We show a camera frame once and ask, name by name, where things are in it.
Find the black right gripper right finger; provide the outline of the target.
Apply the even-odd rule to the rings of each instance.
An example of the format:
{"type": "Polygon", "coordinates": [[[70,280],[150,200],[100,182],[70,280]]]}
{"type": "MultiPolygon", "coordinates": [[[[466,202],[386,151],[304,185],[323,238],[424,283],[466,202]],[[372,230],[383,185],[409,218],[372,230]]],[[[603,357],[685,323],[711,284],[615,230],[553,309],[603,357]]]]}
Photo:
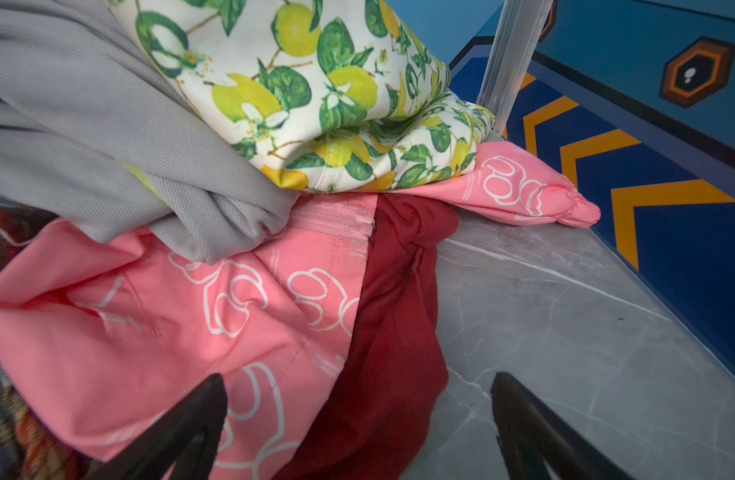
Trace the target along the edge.
{"type": "Polygon", "coordinates": [[[491,386],[499,447],[511,479],[629,479],[515,376],[491,386]]]}

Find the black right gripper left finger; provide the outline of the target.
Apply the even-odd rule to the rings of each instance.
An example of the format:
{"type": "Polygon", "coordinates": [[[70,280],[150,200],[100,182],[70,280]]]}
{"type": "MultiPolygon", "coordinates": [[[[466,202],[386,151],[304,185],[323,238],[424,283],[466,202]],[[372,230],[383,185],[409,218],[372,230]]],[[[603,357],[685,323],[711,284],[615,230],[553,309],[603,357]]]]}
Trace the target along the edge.
{"type": "Polygon", "coordinates": [[[89,477],[207,479],[226,414],[223,378],[213,374],[89,477]]]}

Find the pink cloth with white print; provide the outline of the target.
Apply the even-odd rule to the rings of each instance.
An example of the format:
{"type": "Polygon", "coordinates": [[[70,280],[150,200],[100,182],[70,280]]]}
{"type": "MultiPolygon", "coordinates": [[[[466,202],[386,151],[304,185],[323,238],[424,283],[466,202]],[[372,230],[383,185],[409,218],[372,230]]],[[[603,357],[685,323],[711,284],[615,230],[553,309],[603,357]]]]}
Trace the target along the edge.
{"type": "Polygon", "coordinates": [[[509,143],[471,173],[403,193],[300,196],[285,230],[213,264],[147,230],[100,244],[48,224],[0,274],[0,365],[68,447],[109,461],[213,374],[227,414],[213,479],[278,479],[347,360],[379,195],[509,225],[587,228],[573,182],[509,143]]]}

